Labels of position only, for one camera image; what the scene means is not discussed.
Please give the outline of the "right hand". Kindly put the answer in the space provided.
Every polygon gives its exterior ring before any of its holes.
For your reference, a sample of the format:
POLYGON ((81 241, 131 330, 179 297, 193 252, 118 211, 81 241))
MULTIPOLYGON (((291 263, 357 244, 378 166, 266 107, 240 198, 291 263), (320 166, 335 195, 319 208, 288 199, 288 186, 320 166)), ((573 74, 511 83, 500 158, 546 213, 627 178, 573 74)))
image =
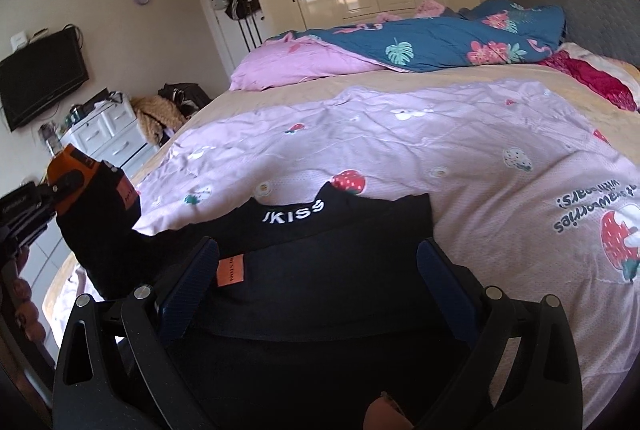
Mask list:
POLYGON ((386 392, 380 394, 364 415, 364 430, 412 430, 413 428, 414 425, 386 392))

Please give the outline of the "left hand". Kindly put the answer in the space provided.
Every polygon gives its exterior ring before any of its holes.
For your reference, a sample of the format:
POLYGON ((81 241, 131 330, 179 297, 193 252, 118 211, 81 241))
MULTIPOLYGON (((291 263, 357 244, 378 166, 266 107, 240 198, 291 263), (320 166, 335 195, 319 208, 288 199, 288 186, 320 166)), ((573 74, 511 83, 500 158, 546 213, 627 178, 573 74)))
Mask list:
POLYGON ((27 340, 32 343, 43 343, 46 340, 46 329, 39 320, 39 309, 32 301, 32 287, 20 276, 29 258, 29 246, 10 257, 1 270, 1 283, 9 294, 11 317, 21 329, 27 340))

